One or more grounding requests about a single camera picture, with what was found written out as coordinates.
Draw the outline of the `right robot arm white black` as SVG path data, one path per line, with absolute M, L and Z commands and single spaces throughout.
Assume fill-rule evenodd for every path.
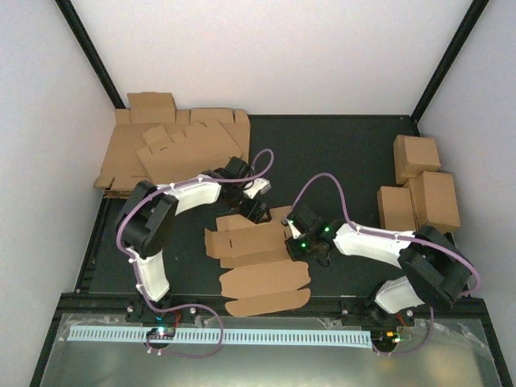
M 366 305 L 368 319 L 376 325 L 416 306 L 450 310 L 473 276 L 471 263 L 431 226 L 387 231 L 342 219 L 328 222 L 305 206 L 291 210 L 282 224 L 290 229 L 285 246 L 293 260 L 326 258 L 336 251 L 401 269 L 402 276 L 381 283 Z

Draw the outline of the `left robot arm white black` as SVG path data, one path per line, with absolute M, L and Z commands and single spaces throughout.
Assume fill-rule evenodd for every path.
M 206 170 L 186 181 L 155 185 L 136 184 L 116 219 L 118 249 L 129 256 L 135 268 L 136 288 L 147 301 L 144 311 L 156 322 L 167 320 L 173 302 L 165 297 L 169 281 L 164 270 L 163 250 L 173 230 L 174 219 L 199 206 L 222 203 L 254 224 L 272 219 L 261 197 L 271 189 L 263 173 L 238 157 L 226 167 Z

